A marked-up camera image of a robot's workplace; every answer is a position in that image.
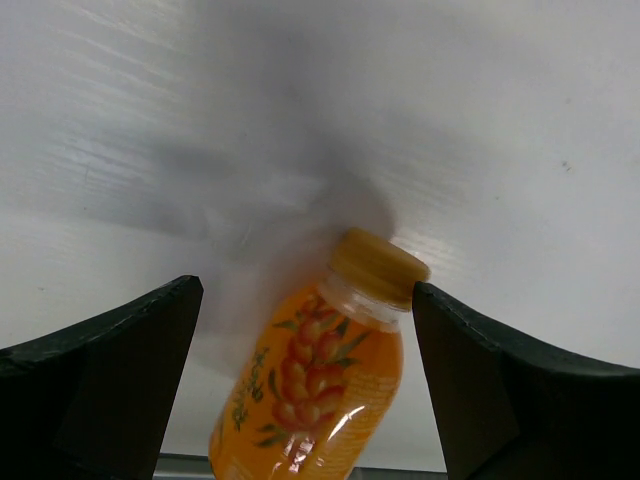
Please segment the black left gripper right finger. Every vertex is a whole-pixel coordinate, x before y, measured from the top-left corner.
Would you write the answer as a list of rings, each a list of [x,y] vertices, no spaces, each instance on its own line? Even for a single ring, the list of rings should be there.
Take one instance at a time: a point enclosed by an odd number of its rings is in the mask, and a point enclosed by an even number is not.
[[[639,372],[550,345],[429,283],[413,317],[452,479],[635,479]]]

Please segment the orange juice bottle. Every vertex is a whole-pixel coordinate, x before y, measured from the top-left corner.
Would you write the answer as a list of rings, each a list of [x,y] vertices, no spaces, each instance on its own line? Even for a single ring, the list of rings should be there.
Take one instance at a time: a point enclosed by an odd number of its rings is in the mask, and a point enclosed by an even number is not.
[[[345,479],[401,383],[399,319],[428,266],[359,228],[262,331],[209,441],[218,479]]]

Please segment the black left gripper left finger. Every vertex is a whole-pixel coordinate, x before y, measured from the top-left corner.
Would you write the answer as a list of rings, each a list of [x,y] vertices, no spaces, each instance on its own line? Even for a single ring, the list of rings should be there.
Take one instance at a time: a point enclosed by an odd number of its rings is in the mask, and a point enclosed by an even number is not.
[[[152,478],[202,297],[181,276],[2,349],[2,478]]]

